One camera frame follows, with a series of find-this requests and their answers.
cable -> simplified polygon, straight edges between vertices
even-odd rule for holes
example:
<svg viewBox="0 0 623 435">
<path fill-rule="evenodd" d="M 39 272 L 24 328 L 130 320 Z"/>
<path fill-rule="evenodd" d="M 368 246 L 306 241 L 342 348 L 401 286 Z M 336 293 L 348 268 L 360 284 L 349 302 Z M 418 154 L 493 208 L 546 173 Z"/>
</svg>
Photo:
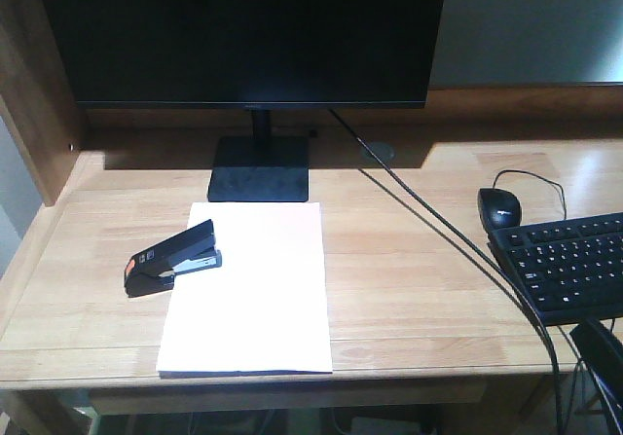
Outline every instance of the cable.
<svg viewBox="0 0 623 435">
<path fill-rule="evenodd" d="M 567 433 L 568 423 L 571 421 L 571 413 L 573 412 L 573 396 L 575 395 L 575 385 L 577 384 L 577 375 L 582 372 L 582 359 L 578 359 L 573 368 L 573 380 L 571 381 L 571 390 L 568 397 L 567 417 L 563 425 L 563 435 Z"/>
<path fill-rule="evenodd" d="M 567 201 L 565 200 L 565 189 L 563 188 L 563 186 L 561 184 L 559 184 L 558 182 L 554 182 L 553 180 L 549 180 L 549 179 L 543 177 L 542 175 L 538 175 L 538 174 L 535 174 L 534 172 L 530 172 L 529 170 L 504 169 L 504 170 L 501 170 L 500 172 L 497 173 L 497 176 L 494 179 L 493 188 L 495 188 L 495 184 L 497 183 L 497 179 L 499 179 L 499 177 L 501 175 L 507 174 L 507 173 L 526 174 L 526 175 L 529 175 L 531 177 L 536 177 L 537 179 L 540 179 L 543 182 L 547 182 L 549 185 L 551 185 L 554 188 L 558 189 L 560 192 L 557 192 L 557 193 L 558 193 L 559 198 L 561 199 L 561 204 L 563 206 L 563 219 L 564 220 L 567 219 Z"/>
<path fill-rule="evenodd" d="M 530 304 L 520 289 L 510 280 L 506 273 L 491 259 L 485 252 L 483 252 L 478 245 L 464 235 L 459 229 L 457 229 L 450 221 L 444 218 L 435 208 L 428 204 L 422 197 L 414 192 L 398 175 L 383 161 L 379 156 L 368 146 L 368 144 L 350 127 L 342 117 L 333 109 L 329 109 L 329 112 L 333 117 L 347 130 L 348 133 L 368 152 L 370 156 L 385 170 L 389 176 L 405 191 L 411 198 L 417 201 L 426 211 L 432 214 L 440 223 L 448 228 L 455 236 L 457 236 L 462 242 L 464 242 L 478 257 L 480 257 L 487 265 L 489 265 L 499 276 L 501 276 L 509 287 L 513 289 L 517 299 L 521 303 L 522 307 L 520 311 L 524 314 L 528 322 L 536 334 L 541 338 L 545 349 L 549 355 L 550 363 L 552 366 L 552 376 L 554 378 L 554 396 L 556 404 L 556 431 L 558 435 L 563 435 L 563 413 L 562 413 L 562 395 L 560 387 L 560 368 L 558 365 L 558 356 L 556 355 L 556 349 L 552 343 L 551 336 L 549 335 L 545 325 L 538 317 L 536 310 Z"/>
<path fill-rule="evenodd" d="M 342 428 L 340 426 L 340 424 L 338 423 L 338 420 L 335 417 L 335 408 L 331 408 L 331 421 L 333 422 L 333 428 L 336 429 L 336 431 L 340 434 L 340 435 L 350 435 L 350 432 L 346 432 L 344 428 Z"/>
<path fill-rule="evenodd" d="M 262 425 L 260 426 L 260 428 L 258 429 L 257 432 L 255 432 L 255 435 L 263 435 L 264 431 L 266 430 L 266 427 L 269 426 L 269 423 L 271 423 L 271 420 L 273 420 L 273 417 L 275 416 L 275 409 L 269 409 L 266 412 L 266 416 L 264 417 L 264 421 L 262 421 Z"/>
</svg>

wall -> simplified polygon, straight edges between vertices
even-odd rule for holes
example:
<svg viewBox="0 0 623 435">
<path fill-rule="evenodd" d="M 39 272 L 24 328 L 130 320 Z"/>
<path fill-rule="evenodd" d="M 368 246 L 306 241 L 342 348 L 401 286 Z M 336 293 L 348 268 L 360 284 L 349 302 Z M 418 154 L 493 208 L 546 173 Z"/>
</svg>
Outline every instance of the wall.
<svg viewBox="0 0 623 435">
<path fill-rule="evenodd" d="M 41 197 L 0 117 L 0 275 L 40 205 Z"/>
<path fill-rule="evenodd" d="M 623 0 L 446 0 L 434 87 L 623 83 Z"/>
</svg>

black cable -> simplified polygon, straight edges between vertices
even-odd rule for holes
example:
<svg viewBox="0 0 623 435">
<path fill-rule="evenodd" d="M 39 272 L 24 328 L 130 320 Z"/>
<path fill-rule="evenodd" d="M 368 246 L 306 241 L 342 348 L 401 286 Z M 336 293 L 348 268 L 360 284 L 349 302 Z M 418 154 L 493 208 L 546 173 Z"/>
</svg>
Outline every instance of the black cable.
<svg viewBox="0 0 623 435">
<path fill-rule="evenodd" d="M 563 186 L 561 184 L 559 184 L 558 182 L 555 182 L 553 180 L 549 180 L 545 177 L 543 177 L 542 175 L 538 175 L 535 174 L 534 172 L 530 172 L 529 170 L 522 170 L 522 169 L 504 169 L 501 170 L 500 172 L 497 173 L 497 176 L 494 179 L 494 184 L 493 184 L 493 188 L 495 188 L 495 184 L 497 183 L 497 179 L 499 179 L 499 177 L 503 174 L 507 174 L 507 173 L 515 173 L 515 174 L 525 174 L 525 175 L 529 175 L 531 177 L 536 177 L 537 179 L 542 180 L 543 182 L 547 182 L 549 185 L 553 186 L 554 188 L 557 188 L 560 192 L 558 193 L 559 198 L 561 199 L 561 204 L 563 206 L 563 219 L 567 219 L 567 201 L 565 200 L 565 189 L 563 188 Z"/>
<path fill-rule="evenodd" d="M 575 385 L 577 384 L 577 375 L 582 372 L 582 359 L 578 359 L 573 368 L 573 380 L 571 381 L 571 390 L 568 397 L 567 405 L 567 417 L 565 419 L 565 425 L 563 426 L 563 435 L 567 433 L 568 424 L 571 421 L 571 414 L 573 412 L 573 397 L 575 394 Z"/>
<path fill-rule="evenodd" d="M 523 306 L 519 310 L 524 314 L 528 322 L 536 334 L 541 338 L 545 349 L 549 355 L 550 363 L 552 366 L 552 376 L 554 378 L 554 396 L 556 403 L 556 431 L 558 435 L 563 435 L 563 403 L 560 387 L 560 368 L 558 365 L 558 356 L 556 355 L 556 348 L 552 343 L 552 338 L 549 335 L 545 325 L 538 317 L 536 310 L 524 297 L 521 290 L 510 280 L 506 273 L 491 259 L 485 252 L 483 252 L 478 245 L 471 241 L 466 235 L 464 235 L 459 229 L 457 229 L 450 221 L 443 217 L 435 208 L 428 204 L 422 197 L 414 192 L 396 173 L 381 159 L 379 156 L 368 146 L 368 144 L 342 119 L 342 117 L 333 109 L 329 109 L 329 112 L 333 117 L 347 130 L 348 133 L 368 152 L 370 156 L 385 170 L 387 174 L 405 191 L 411 198 L 417 201 L 426 211 L 432 214 L 439 222 L 441 222 L 446 228 L 448 228 L 455 236 L 460 238 L 476 255 L 478 255 L 487 265 L 489 265 L 497 274 L 499 274 L 504 281 L 510 286 L 517 299 Z"/>
</svg>

computer mouse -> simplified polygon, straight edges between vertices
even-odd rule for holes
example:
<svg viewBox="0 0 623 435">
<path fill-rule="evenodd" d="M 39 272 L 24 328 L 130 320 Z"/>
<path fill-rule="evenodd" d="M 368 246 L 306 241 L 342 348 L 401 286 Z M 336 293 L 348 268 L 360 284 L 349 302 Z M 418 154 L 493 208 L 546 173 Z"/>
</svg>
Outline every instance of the computer mouse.
<svg viewBox="0 0 623 435">
<path fill-rule="evenodd" d="M 522 221 L 522 207 L 519 200 L 506 190 L 480 189 L 478 212 L 483 228 L 488 234 L 497 229 L 519 226 Z"/>
</svg>

stack of paper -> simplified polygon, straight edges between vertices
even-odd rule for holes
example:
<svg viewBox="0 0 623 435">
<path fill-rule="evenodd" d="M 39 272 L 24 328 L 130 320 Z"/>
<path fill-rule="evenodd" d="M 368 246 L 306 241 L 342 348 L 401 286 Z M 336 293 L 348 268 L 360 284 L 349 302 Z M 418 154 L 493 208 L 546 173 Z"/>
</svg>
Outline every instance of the stack of paper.
<svg viewBox="0 0 623 435">
<path fill-rule="evenodd" d="M 179 275 L 160 372 L 331 372 L 317 203 L 196 203 L 221 268 Z"/>
</svg>

